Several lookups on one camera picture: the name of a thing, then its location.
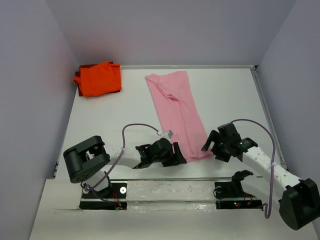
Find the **pink t shirt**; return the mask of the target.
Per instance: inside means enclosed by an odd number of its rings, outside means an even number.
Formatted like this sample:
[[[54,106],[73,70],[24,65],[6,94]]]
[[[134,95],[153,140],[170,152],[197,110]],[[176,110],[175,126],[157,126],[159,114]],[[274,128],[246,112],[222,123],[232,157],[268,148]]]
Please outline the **pink t shirt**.
[[[177,142],[187,162],[207,159],[210,151],[202,151],[208,135],[198,114],[186,71],[166,75],[145,76],[160,126],[171,130],[171,141]]]

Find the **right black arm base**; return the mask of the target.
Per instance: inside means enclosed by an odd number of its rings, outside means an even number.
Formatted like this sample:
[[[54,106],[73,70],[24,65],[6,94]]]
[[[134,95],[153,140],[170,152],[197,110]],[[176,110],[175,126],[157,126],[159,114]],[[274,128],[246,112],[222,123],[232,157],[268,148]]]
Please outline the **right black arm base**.
[[[248,210],[264,209],[262,201],[252,194],[244,192],[242,181],[253,176],[248,170],[237,171],[230,181],[218,181],[214,183],[213,196],[216,198],[217,210]]]

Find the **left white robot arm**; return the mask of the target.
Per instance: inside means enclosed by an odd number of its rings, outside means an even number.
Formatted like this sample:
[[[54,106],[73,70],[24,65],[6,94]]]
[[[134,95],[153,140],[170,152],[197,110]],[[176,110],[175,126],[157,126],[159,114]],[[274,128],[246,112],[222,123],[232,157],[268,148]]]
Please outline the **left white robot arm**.
[[[86,183],[93,187],[97,196],[104,198],[110,194],[111,185],[104,178],[103,167],[113,165],[112,159],[105,149],[105,143],[98,135],[92,136],[64,151],[64,162],[70,182],[73,184]],[[186,164],[177,142],[171,143],[168,137],[161,137],[152,144],[136,146],[127,154],[122,154],[117,162],[120,166],[140,170],[161,163],[163,167]]]

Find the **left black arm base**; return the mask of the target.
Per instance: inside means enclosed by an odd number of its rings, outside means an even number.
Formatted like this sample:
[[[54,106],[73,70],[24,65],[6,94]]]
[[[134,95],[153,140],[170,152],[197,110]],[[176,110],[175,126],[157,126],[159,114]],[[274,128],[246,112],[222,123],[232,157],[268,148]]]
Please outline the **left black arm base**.
[[[81,210],[123,211],[127,209],[126,181],[111,181],[111,186],[101,191],[83,192],[79,202]]]

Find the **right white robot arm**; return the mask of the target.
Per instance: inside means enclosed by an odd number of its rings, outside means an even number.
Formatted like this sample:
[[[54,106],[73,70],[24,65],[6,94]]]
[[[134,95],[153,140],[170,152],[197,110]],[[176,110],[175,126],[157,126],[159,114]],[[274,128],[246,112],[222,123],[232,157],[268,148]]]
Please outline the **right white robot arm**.
[[[237,171],[229,187],[221,187],[235,196],[251,194],[262,202],[265,218],[276,209],[282,220],[293,230],[299,230],[320,216],[320,193],[317,184],[310,178],[301,179],[275,162],[275,154],[266,155],[249,137],[241,138],[233,122],[212,130],[202,149],[211,151],[217,160],[229,162],[237,158],[261,176],[265,184],[259,186],[252,171]]]

